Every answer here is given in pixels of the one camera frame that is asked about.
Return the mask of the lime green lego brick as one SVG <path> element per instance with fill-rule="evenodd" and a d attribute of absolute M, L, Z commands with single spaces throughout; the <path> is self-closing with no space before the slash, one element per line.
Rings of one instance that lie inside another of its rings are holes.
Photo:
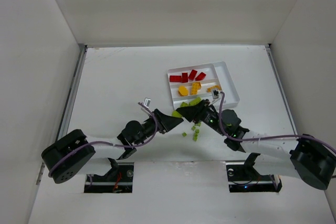
<path fill-rule="evenodd" d="M 199 104 L 201 102 L 201 98 L 200 97 L 197 97 L 195 99 L 193 99 L 192 101 L 190 102 L 182 102 L 181 105 L 180 105 L 180 108 L 183 108 L 183 107 L 187 107 L 187 106 L 195 106 L 197 104 Z"/>

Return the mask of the yellow rounded lego piece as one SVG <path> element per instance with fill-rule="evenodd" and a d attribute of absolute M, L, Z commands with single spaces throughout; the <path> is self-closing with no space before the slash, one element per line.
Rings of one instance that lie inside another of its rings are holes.
<path fill-rule="evenodd" d="M 179 86 L 179 88 L 178 88 L 178 94 L 181 97 L 186 97 L 186 96 L 188 96 L 188 89 L 185 86 Z"/>

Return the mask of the yellow and red lego stack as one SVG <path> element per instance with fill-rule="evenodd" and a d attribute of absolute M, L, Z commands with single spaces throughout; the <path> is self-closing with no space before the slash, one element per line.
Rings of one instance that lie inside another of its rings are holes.
<path fill-rule="evenodd" d="M 191 95 L 197 95 L 198 91 L 201 89 L 201 83 L 200 82 L 194 82 L 191 86 Z"/>

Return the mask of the yellow lego brick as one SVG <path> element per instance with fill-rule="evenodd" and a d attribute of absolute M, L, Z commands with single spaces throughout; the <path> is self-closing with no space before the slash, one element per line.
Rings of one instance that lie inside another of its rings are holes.
<path fill-rule="evenodd" d="M 216 85 L 216 86 L 212 86 L 212 87 L 207 88 L 206 91 L 207 92 L 211 92 L 214 89 L 216 89 L 216 90 L 222 90 L 220 86 Z"/>

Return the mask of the white divided tray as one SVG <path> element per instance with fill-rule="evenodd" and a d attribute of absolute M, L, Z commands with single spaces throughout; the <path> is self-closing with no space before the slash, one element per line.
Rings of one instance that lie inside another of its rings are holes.
<path fill-rule="evenodd" d="M 168 80 L 169 80 L 170 75 L 180 75 L 182 72 L 187 72 L 189 75 L 191 70 L 193 69 L 197 70 L 197 75 L 200 74 L 201 72 L 204 72 L 206 74 L 205 79 L 202 81 L 195 81 L 195 80 L 189 81 L 188 80 L 187 83 L 169 82 L 173 107 L 175 109 L 178 108 L 182 102 L 188 103 L 197 97 L 200 97 L 201 99 L 212 100 L 211 93 L 207 92 L 206 90 L 207 88 L 216 86 L 216 85 L 221 87 L 222 90 L 219 90 L 219 91 L 223 91 L 225 93 L 223 108 L 231 109 L 238 105 L 240 101 L 240 97 L 233 83 L 228 67 L 226 63 L 223 61 L 189 66 L 189 67 L 169 69 L 167 71 Z M 191 86 L 192 86 L 192 83 L 194 82 L 200 82 L 202 86 L 201 89 L 198 91 L 197 95 L 191 95 Z M 185 86 L 188 89 L 188 96 L 181 97 L 178 94 L 179 86 Z"/>

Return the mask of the red rounded lego brick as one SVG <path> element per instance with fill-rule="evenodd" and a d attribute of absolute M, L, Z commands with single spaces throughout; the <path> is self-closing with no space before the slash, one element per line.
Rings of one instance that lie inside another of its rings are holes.
<path fill-rule="evenodd" d="M 206 77 L 206 74 L 204 72 L 201 72 L 200 74 L 197 75 L 197 77 L 195 78 L 195 81 L 202 81 L 204 80 Z"/>

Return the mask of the red curved lego piece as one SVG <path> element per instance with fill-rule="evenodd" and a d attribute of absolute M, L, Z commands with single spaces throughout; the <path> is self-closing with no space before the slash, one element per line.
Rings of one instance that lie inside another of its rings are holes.
<path fill-rule="evenodd" d="M 197 70 L 195 69 L 191 70 L 190 74 L 188 75 L 189 81 L 194 81 L 196 75 L 197 75 Z"/>

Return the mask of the large lime green lego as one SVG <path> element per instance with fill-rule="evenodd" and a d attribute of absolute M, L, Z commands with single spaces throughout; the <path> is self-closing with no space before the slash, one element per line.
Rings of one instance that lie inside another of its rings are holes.
<path fill-rule="evenodd" d="M 179 112 L 177 112 L 176 110 L 174 110 L 174 111 L 172 112 L 172 116 L 175 117 L 175 118 L 182 118 L 182 117 L 183 117 L 183 116 L 182 116 Z"/>

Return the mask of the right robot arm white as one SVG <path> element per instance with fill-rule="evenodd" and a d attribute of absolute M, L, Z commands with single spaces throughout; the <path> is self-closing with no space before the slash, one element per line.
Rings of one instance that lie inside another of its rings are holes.
<path fill-rule="evenodd" d="M 217 111 L 208 101 L 177 109 L 187 121 L 202 122 L 223 136 L 232 151 L 247 153 L 244 167 L 259 175 L 284 175 L 326 190 L 335 170 L 335 151 L 310 135 L 266 136 L 242 127 L 231 109 Z"/>

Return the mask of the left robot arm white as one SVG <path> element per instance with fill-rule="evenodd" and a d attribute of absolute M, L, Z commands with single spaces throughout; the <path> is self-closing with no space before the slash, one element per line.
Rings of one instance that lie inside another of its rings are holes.
<path fill-rule="evenodd" d="M 156 133 L 165 134 L 182 122 L 182 118 L 155 109 L 143 123 L 129 121 L 115 138 L 91 137 L 80 129 L 73 130 L 43 150 L 41 157 L 49 170 L 48 176 L 61 184 L 79 173 L 97 174 L 97 170 L 88 169 L 91 160 L 106 160 L 112 167 L 116 161 L 129 158 L 137 148 L 148 144 Z"/>

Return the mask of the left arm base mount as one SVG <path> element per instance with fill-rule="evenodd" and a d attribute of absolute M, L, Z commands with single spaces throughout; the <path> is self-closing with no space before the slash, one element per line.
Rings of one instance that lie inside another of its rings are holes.
<path fill-rule="evenodd" d="M 86 194 L 130 194 L 133 190 L 134 163 L 118 163 L 108 159 L 107 171 L 103 175 L 86 176 Z"/>

